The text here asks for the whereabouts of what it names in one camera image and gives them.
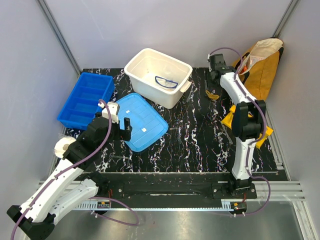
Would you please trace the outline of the light blue plastic lid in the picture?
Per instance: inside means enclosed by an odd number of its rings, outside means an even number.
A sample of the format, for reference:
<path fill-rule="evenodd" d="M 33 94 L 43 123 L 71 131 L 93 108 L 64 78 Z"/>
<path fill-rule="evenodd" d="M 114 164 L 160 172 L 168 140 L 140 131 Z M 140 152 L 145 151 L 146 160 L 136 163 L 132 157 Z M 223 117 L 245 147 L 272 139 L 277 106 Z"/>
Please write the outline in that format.
<path fill-rule="evenodd" d="M 168 130 L 168 123 L 138 93 L 130 93 L 116 102 L 118 118 L 123 130 L 124 118 L 130 120 L 131 139 L 125 143 L 133 152 L 141 152 L 159 140 Z"/>

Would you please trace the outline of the white plastic tub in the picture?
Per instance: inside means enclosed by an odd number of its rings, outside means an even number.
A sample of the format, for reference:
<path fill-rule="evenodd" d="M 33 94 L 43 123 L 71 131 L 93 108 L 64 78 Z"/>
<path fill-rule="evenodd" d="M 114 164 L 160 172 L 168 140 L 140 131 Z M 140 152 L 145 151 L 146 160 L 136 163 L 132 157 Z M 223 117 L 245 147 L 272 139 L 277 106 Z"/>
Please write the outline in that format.
<path fill-rule="evenodd" d="M 137 53 L 124 67 L 133 90 L 141 96 L 172 109 L 189 89 L 193 68 L 174 57 L 151 48 Z M 178 82 L 173 91 L 164 90 L 155 82 L 155 76 Z"/>

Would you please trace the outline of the yellow test tube rack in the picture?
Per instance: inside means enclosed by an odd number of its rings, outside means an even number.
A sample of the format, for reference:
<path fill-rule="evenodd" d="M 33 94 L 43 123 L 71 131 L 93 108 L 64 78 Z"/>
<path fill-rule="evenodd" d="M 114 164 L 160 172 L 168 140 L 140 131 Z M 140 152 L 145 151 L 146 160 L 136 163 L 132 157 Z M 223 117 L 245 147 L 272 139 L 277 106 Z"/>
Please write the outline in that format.
<path fill-rule="evenodd" d="M 235 111 L 236 111 L 236 106 L 233 105 L 229 109 L 229 113 L 226 115 L 226 117 L 221 121 L 223 126 L 228 127 L 229 129 L 232 128 L 232 120 L 233 120 Z M 258 141 L 255 146 L 258 149 L 260 149 L 261 146 L 264 144 L 264 142 L 267 140 L 267 138 L 270 137 L 273 132 L 274 132 L 274 130 L 267 126 L 264 137 L 260 141 Z"/>

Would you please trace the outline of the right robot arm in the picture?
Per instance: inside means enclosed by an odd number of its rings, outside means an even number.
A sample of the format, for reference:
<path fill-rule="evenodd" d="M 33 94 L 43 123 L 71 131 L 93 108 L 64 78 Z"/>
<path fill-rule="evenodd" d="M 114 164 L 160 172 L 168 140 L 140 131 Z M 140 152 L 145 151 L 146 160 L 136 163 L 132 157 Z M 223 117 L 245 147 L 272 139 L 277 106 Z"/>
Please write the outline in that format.
<path fill-rule="evenodd" d="M 252 161 L 260 135 L 266 133 L 266 103 L 257 100 L 241 82 L 236 70 L 228 66 L 223 54 L 209 54 L 211 80 L 229 95 L 235 111 L 231 130 L 236 140 L 235 160 L 227 184 L 227 192 L 239 198 L 252 188 Z"/>

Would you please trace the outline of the white tape roll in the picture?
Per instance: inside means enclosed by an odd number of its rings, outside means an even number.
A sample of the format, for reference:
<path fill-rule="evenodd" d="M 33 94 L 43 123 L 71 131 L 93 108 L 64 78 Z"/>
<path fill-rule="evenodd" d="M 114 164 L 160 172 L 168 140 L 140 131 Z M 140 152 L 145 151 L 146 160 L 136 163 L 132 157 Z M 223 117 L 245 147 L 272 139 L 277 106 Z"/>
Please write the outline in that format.
<path fill-rule="evenodd" d="M 73 142 L 75 142 L 76 139 L 71 136 L 65 136 L 61 138 L 54 147 L 54 153 L 55 155 L 62 159 L 64 157 L 64 153 L 67 151 L 69 145 L 71 145 Z"/>

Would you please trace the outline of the packet of gloves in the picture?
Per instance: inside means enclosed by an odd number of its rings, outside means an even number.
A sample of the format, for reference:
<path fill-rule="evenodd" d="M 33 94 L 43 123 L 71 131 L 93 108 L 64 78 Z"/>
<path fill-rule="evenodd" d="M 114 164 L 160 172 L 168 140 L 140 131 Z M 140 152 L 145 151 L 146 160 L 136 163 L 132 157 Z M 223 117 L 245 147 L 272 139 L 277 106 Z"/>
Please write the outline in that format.
<path fill-rule="evenodd" d="M 177 88 L 178 83 L 175 81 L 159 81 L 158 85 L 166 91 L 174 91 Z"/>

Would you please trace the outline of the blue safety glasses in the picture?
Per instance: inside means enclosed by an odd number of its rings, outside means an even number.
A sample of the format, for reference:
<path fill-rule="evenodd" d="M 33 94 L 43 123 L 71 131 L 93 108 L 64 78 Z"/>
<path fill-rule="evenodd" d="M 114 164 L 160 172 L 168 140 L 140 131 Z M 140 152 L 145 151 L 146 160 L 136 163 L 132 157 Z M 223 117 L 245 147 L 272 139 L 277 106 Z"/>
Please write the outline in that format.
<path fill-rule="evenodd" d="M 154 77 L 155 83 L 158 84 L 160 87 L 165 88 L 165 89 L 176 89 L 178 86 L 178 82 L 166 79 L 161 76 L 155 76 Z"/>

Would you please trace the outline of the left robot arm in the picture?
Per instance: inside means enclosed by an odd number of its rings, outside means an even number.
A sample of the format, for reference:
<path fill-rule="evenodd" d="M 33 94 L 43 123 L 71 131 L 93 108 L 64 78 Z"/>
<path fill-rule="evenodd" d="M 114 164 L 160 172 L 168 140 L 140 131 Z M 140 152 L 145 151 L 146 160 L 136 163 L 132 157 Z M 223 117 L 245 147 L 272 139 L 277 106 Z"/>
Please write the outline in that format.
<path fill-rule="evenodd" d="M 60 139 L 56 146 L 62 154 L 55 170 L 27 201 L 7 210 L 15 223 L 10 238 L 14 239 L 16 231 L 22 230 L 31 240 L 45 240 L 62 218 L 82 202 L 98 198 L 110 202 L 114 193 L 110 181 L 97 171 L 89 173 L 67 194 L 64 191 L 94 162 L 107 142 L 130 140 L 131 132 L 128 117 L 121 129 L 119 121 L 100 115 L 70 144 Z"/>

